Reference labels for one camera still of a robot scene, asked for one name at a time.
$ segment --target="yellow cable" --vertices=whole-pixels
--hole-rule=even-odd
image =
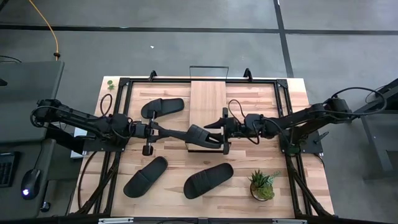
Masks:
[[[36,11],[39,13],[39,15],[43,18],[43,20],[44,20],[44,22],[47,24],[47,26],[50,28],[51,33],[52,33],[52,35],[54,36],[54,39],[55,39],[55,46],[56,46],[55,53],[56,53],[56,54],[59,54],[57,36],[55,36],[55,33],[54,33],[54,31],[52,30],[52,28],[51,28],[49,22],[47,22],[47,20],[45,19],[45,17],[43,16],[43,14],[39,11],[39,9],[35,6],[35,4],[34,4],[31,0],[29,0],[29,2],[30,2],[30,3],[32,4],[32,6],[36,9]]]

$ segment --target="wooden board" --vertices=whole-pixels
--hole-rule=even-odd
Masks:
[[[104,77],[99,98],[106,93],[116,97],[116,90],[107,90],[106,82],[118,77]],[[308,107],[308,99],[303,79],[288,79],[290,99],[293,111]],[[185,108],[178,113],[157,118],[165,128],[186,131],[190,119],[190,84],[189,83],[135,83],[132,88],[129,116],[134,120],[143,120],[140,110],[147,102],[157,98],[182,98]],[[227,84],[226,101],[237,99],[245,114],[263,113],[264,116],[276,117],[274,89],[267,84]],[[239,106],[231,104],[232,112],[242,120]],[[100,115],[99,101],[96,115]],[[188,153],[184,142],[173,138],[163,139],[154,144],[154,155],[145,157],[141,154],[144,140],[132,139],[122,154],[118,180],[113,201],[114,217],[227,217],[227,218],[292,218],[294,217],[290,196],[289,179],[285,159],[280,153],[278,139],[261,139],[259,145],[251,144],[247,139],[233,139],[228,155],[210,153]],[[86,201],[98,185],[104,153],[97,153],[88,165],[81,188],[82,201]],[[169,167],[159,180],[140,198],[128,198],[123,194],[126,182],[146,166],[156,156],[163,156]],[[231,179],[193,200],[185,198],[183,185],[192,174],[203,169],[230,163],[234,168]],[[309,189],[324,206],[333,213],[325,171],[321,162],[313,155],[303,154],[305,176]],[[281,175],[275,178],[273,200],[258,202],[249,192],[248,177],[255,169],[267,174],[276,170]],[[105,191],[103,204],[106,201]],[[303,197],[298,190],[300,208],[304,212]],[[71,212],[77,210],[76,194]]]
[[[225,82],[191,82],[189,126],[195,124],[204,127],[218,121],[225,106]],[[221,132],[217,129],[207,129],[207,131],[211,133]],[[191,150],[214,150],[194,144],[187,144],[187,147]]]

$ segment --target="black slipper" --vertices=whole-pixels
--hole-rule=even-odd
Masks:
[[[233,175],[234,170],[228,163],[197,172],[185,181],[184,195],[188,199],[197,198],[228,180]]]
[[[167,164],[167,160],[164,157],[156,157],[142,170],[137,171],[129,182],[127,182],[123,188],[124,194],[131,198],[143,196],[163,174],[167,168]]]
[[[145,104],[141,109],[141,116],[143,118],[151,119],[155,112],[155,118],[164,116],[170,113],[175,113],[184,109],[184,101],[181,98],[176,99],[157,99]]]

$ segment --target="gray floor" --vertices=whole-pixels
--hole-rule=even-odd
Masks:
[[[395,0],[280,0],[286,29],[398,30]],[[277,29],[272,0],[40,0],[52,24],[120,27]],[[26,0],[13,0],[0,21],[44,24]],[[188,75],[190,65],[246,67],[255,77],[286,77],[278,34],[175,32],[57,32],[65,62],[58,99],[94,112],[105,75]],[[377,88],[397,78],[398,35],[287,35],[294,77],[304,78],[311,103],[349,86]],[[0,31],[0,54],[25,62],[53,60],[47,31]],[[367,93],[341,96],[352,109]],[[398,222],[396,182],[364,182],[378,170],[360,121],[328,125],[323,140],[326,175],[340,217]]]

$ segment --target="wooden table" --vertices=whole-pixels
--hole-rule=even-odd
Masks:
[[[99,93],[95,115],[100,113],[100,99],[107,93],[116,98],[115,90],[108,90],[107,81],[119,83],[120,77],[104,77]],[[309,106],[304,80],[289,78],[289,92],[293,111]],[[277,117],[275,93],[269,84],[226,84],[227,102],[237,99],[241,102],[243,111],[262,113],[267,117]],[[158,98],[182,98],[185,108],[178,113],[157,118],[156,121],[164,128],[186,131],[189,124],[190,83],[135,83],[132,88],[129,116],[133,120],[147,120],[141,117],[141,108],[151,100]],[[104,102],[107,108],[109,100]],[[237,105],[231,105],[231,110],[242,120]],[[113,217],[226,217],[226,218],[293,218],[292,199],[290,196],[289,179],[285,157],[280,152],[279,140],[261,139],[259,145],[250,143],[247,139],[233,139],[228,155],[215,153],[188,153],[183,141],[173,138],[162,139],[153,144],[154,154],[141,154],[143,139],[131,139],[122,153],[118,180],[113,200]],[[88,165],[83,177],[81,196],[83,203],[93,193],[98,185],[104,153],[97,153]],[[126,182],[156,156],[165,157],[169,166],[159,180],[139,198],[129,198],[123,194]],[[311,154],[303,154],[303,164],[308,188],[312,191],[324,208],[333,213],[325,171],[319,158]],[[234,168],[232,178],[215,189],[196,199],[187,199],[183,194],[183,185],[188,177],[203,169],[213,167],[223,162],[230,163]],[[254,170],[260,169],[266,174],[281,171],[275,178],[273,200],[258,202],[252,198],[248,177]],[[298,189],[300,208],[304,212],[302,193]],[[71,212],[77,210],[77,194],[73,198]],[[104,193],[104,208],[107,193]]]

